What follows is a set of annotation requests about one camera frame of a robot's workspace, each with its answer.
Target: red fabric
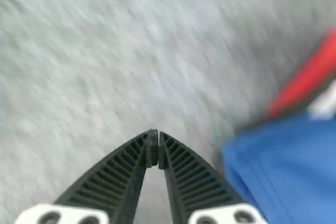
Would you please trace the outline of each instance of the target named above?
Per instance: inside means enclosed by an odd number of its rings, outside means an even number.
[[[316,90],[336,70],[336,28],[329,31],[318,51],[286,85],[271,104],[267,118],[299,103]]]

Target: blue cloth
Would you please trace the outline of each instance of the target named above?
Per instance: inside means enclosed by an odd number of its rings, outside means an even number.
[[[336,223],[336,118],[267,123],[223,148],[227,180],[270,224]]]

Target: carpet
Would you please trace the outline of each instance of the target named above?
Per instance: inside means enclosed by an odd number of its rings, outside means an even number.
[[[0,0],[0,218],[156,128],[208,162],[336,23],[336,0]],[[134,223],[172,223],[148,170]]]

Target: black plastic jaws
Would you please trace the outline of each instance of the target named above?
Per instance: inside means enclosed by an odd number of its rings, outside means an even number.
[[[243,202],[231,185],[191,149],[157,130],[146,131],[102,159],[56,204],[104,210],[110,223],[131,224],[147,168],[164,169],[174,224],[193,211]]]

